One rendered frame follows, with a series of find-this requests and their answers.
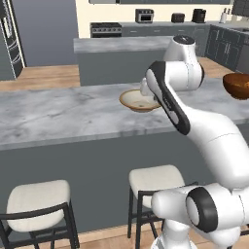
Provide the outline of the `grey base cupboard run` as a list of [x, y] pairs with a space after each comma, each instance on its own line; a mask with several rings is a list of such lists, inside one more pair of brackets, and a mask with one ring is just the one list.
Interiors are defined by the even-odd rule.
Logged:
[[123, 37], [187, 35], [196, 41], [196, 55], [204, 56], [210, 26], [204, 23], [123, 23]]

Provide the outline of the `black coffee machine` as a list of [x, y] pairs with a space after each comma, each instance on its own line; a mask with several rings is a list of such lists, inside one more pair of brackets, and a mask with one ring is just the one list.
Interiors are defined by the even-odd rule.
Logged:
[[205, 23], [206, 11], [203, 9], [194, 9], [192, 22], [195, 23]]

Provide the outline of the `dark grey side cupboard run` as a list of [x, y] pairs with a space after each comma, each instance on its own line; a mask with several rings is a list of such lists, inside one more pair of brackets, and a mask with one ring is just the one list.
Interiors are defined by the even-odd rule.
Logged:
[[243, 32], [211, 25], [205, 56], [234, 71], [245, 37]]

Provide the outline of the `beige ceramic bowl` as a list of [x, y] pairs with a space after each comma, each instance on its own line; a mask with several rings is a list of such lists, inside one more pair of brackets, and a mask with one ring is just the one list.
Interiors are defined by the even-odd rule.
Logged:
[[120, 102], [134, 112], [150, 112], [160, 107], [152, 96], [144, 96], [139, 89], [123, 92], [119, 97]]

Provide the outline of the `grey kitchen island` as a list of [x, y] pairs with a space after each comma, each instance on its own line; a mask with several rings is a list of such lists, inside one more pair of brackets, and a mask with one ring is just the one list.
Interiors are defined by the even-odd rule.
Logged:
[[162, 60], [171, 36], [74, 39], [80, 84], [138, 83], [152, 62]]

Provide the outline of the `black and steel stove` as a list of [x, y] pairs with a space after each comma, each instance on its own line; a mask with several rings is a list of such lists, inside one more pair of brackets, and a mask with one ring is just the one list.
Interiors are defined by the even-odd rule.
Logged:
[[115, 38], [122, 36], [122, 26], [118, 22], [92, 22], [91, 38]]

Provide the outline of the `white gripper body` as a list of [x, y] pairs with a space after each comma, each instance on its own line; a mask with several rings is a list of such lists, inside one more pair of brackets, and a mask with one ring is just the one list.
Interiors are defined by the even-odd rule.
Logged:
[[147, 85], [147, 80], [145, 78], [142, 79], [140, 83], [140, 92], [143, 96], [151, 96], [154, 97], [154, 93], [149, 89]]

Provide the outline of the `dark wall cupboard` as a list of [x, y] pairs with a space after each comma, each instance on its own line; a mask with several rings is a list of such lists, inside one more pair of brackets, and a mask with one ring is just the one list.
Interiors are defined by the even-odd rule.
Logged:
[[249, 18], [249, 0], [234, 0], [231, 13], [236, 16]]

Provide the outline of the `grey wall cupboard run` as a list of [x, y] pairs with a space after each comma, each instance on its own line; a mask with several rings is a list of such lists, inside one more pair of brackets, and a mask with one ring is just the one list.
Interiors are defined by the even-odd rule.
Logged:
[[233, 0], [89, 0], [90, 4], [230, 4]]

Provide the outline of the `silver toaster oven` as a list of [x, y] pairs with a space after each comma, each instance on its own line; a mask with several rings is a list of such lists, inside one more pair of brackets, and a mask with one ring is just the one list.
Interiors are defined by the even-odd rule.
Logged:
[[136, 9], [135, 21], [137, 23], [152, 23], [154, 18], [154, 11], [152, 9]]

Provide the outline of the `brown wooden bowl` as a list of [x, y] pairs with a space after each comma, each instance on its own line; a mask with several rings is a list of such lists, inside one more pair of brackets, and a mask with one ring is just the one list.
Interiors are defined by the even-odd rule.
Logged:
[[225, 90], [235, 99], [249, 99], [249, 74], [230, 73], [223, 77]]

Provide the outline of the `grey marble dining counter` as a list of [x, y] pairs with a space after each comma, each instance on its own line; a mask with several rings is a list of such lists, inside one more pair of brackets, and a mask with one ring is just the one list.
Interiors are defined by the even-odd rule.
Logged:
[[173, 164], [188, 183], [214, 178], [161, 108], [136, 113], [128, 84], [0, 93], [0, 210], [20, 185], [65, 179], [80, 232], [127, 221], [128, 173]]

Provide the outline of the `cream cushioned black stool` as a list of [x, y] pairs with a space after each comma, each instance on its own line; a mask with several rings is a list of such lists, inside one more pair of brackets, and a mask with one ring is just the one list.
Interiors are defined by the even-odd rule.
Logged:
[[79, 249], [70, 186], [66, 180], [20, 185], [8, 198], [7, 211], [0, 214], [0, 239], [5, 249], [16, 249], [67, 238], [71, 249]]
[[190, 219], [185, 197], [198, 185], [186, 185], [174, 165], [132, 169], [129, 172], [127, 237], [136, 220], [135, 249], [140, 249], [141, 228], [149, 224], [154, 235], [151, 249], [197, 249], [189, 239]]

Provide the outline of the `black toaster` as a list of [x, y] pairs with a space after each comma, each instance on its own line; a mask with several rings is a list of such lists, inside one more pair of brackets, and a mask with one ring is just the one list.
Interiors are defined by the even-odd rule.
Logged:
[[171, 21], [174, 23], [183, 22], [185, 20], [185, 15], [182, 13], [173, 13], [171, 15]]

